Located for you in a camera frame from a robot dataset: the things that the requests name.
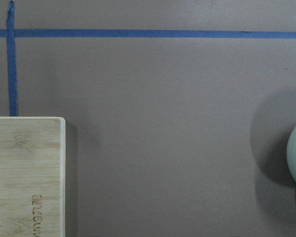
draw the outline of vertical blue tape strip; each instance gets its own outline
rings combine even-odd
[[[14,2],[10,1],[8,8],[8,17],[6,20],[7,37],[7,63],[8,63],[8,91],[9,91],[9,114],[18,116],[18,92],[16,77],[16,53],[14,40]]]

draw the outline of light wood surface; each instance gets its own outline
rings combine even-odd
[[[65,120],[0,117],[0,237],[65,236]]]

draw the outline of wooden board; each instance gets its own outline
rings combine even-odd
[[[0,237],[65,236],[65,120],[0,117]]]

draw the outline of wood grain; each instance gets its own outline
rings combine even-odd
[[[0,117],[0,237],[65,236],[65,120]]]

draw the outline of blue tape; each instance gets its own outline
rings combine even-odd
[[[189,31],[189,30],[72,30],[19,29],[15,36],[27,37],[99,37],[99,38],[246,38],[296,39],[296,32]]]
[[[9,92],[9,114],[10,116],[18,116],[18,92],[16,77],[16,53],[14,40],[14,2],[10,1],[8,8],[8,16],[6,20],[6,48],[8,63],[8,92]]]

